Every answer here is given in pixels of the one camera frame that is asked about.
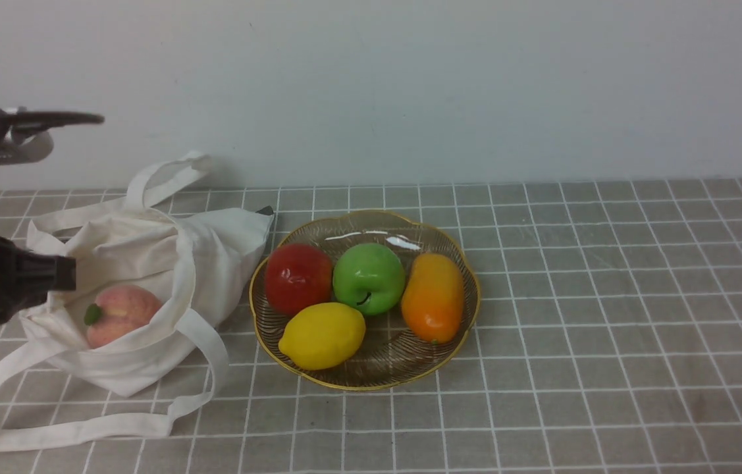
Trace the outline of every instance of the gold woven plate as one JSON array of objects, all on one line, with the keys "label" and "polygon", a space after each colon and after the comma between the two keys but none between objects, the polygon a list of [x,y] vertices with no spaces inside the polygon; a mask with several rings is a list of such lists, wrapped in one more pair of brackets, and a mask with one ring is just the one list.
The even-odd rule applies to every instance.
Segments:
[{"label": "gold woven plate", "polygon": [[376,242],[392,249],[400,257],[407,273],[416,256],[421,253],[446,255],[458,264],[464,277],[464,314],[455,339],[434,346],[421,341],[406,328],[398,305],[386,315],[365,318],[365,340],[359,351],[346,362],[326,370],[299,369],[277,347],[289,318],[271,309],[265,299],[266,259],[259,264],[251,280],[251,312],[259,343],[284,368],[334,389],[377,390],[431,374],[464,345],[479,314],[481,290],[458,243],[440,229],[414,223],[395,213],[358,211],[340,218],[319,219],[305,224],[290,233],[280,245],[298,242],[319,247],[334,264],[350,247]]}]

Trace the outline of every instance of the white wall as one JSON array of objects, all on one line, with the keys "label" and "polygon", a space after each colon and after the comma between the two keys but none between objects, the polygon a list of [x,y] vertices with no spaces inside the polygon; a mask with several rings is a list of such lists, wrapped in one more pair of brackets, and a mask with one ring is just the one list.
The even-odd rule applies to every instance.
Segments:
[{"label": "white wall", "polygon": [[108,118],[13,189],[742,174],[742,0],[1,0],[0,105]]}]

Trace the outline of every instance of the green apple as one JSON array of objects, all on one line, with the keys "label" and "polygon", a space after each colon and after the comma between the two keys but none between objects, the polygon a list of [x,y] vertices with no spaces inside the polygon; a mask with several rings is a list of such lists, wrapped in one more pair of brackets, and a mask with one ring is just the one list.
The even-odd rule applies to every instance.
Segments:
[{"label": "green apple", "polygon": [[405,287],[406,271],[400,258],[380,244],[350,247],[332,270],[335,299],[363,315],[379,315],[394,308]]}]

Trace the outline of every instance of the tote bag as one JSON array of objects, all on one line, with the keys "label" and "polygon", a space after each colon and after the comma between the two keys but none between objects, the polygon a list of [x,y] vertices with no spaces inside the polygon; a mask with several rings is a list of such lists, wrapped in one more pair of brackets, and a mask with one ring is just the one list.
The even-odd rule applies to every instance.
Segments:
[{"label": "tote bag", "polygon": [[[151,179],[168,168],[181,169],[148,188]],[[75,258],[78,285],[75,292],[51,292],[45,303],[18,313],[28,342],[0,361],[0,386],[38,363],[48,363],[127,397],[160,380],[198,348],[209,364],[209,390],[177,397],[166,414],[121,413],[0,429],[0,451],[63,447],[110,436],[168,436],[175,419],[197,410],[223,387],[229,359],[214,327],[238,304],[262,256],[272,216],[232,208],[175,219],[151,208],[210,168],[208,156],[190,153],[142,170],[124,198],[32,219],[28,248]],[[55,237],[70,228],[79,231],[67,243]],[[163,306],[147,326],[90,349],[84,310],[100,291],[121,283],[151,291]]]}]

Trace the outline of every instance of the lemon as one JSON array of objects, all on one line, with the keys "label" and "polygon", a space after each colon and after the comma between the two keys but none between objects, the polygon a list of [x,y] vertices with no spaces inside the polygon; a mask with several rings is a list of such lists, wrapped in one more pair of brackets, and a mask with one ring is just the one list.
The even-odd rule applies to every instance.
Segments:
[{"label": "lemon", "polygon": [[365,318],[341,303],[313,304],[295,315],[280,339],[280,352],[305,370],[335,367],[362,345]]}]

